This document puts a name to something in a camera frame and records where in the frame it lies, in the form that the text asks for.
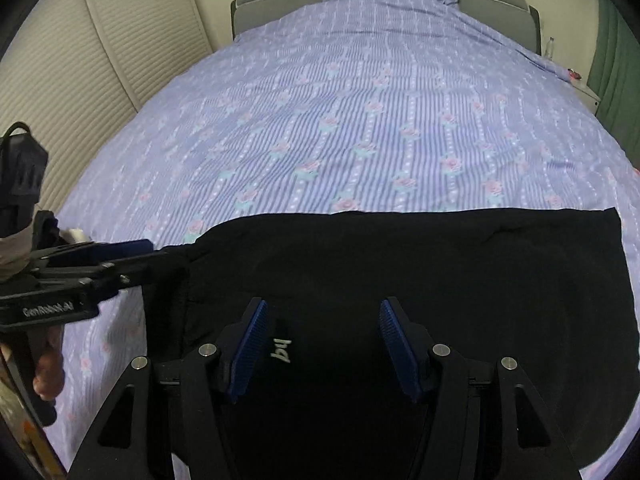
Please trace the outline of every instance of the bed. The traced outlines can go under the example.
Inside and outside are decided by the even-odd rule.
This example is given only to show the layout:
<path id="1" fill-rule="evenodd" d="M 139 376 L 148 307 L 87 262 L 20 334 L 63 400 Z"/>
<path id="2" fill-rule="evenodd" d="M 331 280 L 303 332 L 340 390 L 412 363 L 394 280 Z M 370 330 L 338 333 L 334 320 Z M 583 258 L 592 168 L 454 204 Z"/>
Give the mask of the bed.
<path id="1" fill-rule="evenodd" d="M 60 221 L 161 247 L 266 212 L 615 207 L 637 297 L 640 181 L 567 71 L 538 55 L 536 23 L 525 0 L 236 0 L 234 44 L 103 147 Z M 140 292 L 69 325 L 63 353 L 47 433 L 69 465 L 145 353 Z M 640 404 L 583 477 L 603 479 L 638 428 Z"/>

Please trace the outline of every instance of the green curtain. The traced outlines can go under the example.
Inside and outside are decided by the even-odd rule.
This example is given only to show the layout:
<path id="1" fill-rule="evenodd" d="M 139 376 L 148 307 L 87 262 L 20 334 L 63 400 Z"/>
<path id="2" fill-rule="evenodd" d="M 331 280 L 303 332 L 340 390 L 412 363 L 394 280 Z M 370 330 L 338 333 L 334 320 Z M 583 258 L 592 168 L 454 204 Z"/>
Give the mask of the green curtain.
<path id="1" fill-rule="evenodd" d="M 599 2 L 598 40 L 587 85 L 601 99 L 596 117 L 640 168 L 640 44 L 611 0 Z"/>

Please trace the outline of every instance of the metal screw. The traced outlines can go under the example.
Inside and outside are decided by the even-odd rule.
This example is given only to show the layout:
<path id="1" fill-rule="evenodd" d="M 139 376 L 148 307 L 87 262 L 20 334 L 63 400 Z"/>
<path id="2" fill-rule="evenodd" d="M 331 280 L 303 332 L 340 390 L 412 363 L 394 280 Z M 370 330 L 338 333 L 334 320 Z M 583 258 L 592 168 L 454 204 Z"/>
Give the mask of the metal screw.
<path id="1" fill-rule="evenodd" d="M 133 361 L 131 362 L 131 367 L 134 370 L 142 370 L 142 368 L 144 368 L 148 362 L 148 359 L 141 355 L 140 357 L 136 357 L 135 359 L 133 359 Z"/>
<path id="2" fill-rule="evenodd" d="M 451 348 L 447 345 L 437 344 L 433 347 L 433 353 L 440 357 L 446 357 L 451 353 Z"/>
<path id="3" fill-rule="evenodd" d="M 212 345 L 211 343 L 206 343 L 198 348 L 198 352 L 203 357 L 209 357 L 210 355 L 215 354 L 218 351 L 218 347 Z"/>
<path id="4" fill-rule="evenodd" d="M 500 364 L 507 370 L 515 370 L 518 367 L 518 362 L 513 357 L 503 357 Z"/>

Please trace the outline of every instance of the white nightstand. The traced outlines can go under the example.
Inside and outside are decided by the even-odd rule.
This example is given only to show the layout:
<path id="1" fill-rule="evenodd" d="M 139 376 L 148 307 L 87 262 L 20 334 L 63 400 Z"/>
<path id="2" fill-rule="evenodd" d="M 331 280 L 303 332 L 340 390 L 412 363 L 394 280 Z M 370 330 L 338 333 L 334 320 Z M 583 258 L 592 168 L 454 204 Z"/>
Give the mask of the white nightstand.
<path id="1" fill-rule="evenodd" d="M 580 79 L 579 81 L 571 79 L 571 84 L 574 87 L 576 95 L 580 98 L 580 101 L 585 104 L 593 115 L 595 115 L 598 111 L 598 106 L 600 106 L 600 98 L 583 81 L 583 79 Z"/>

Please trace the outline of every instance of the black t-shirt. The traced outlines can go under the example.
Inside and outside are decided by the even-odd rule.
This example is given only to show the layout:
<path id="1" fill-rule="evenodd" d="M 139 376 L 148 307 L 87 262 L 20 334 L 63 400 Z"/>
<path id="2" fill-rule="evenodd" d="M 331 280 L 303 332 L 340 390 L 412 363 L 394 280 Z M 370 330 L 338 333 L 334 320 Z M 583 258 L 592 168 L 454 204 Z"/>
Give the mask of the black t-shirt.
<path id="1" fill-rule="evenodd" d="M 247 394 L 223 411 L 247 478 L 406 475 L 424 407 L 401 393 L 378 331 L 389 296 L 465 358 L 516 358 L 580 467 L 640 391 L 613 209 L 261 215 L 168 250 L 187 274 L 145 290 L 156 362 L 215 342 L 254 296 L 272 311 Z"/>

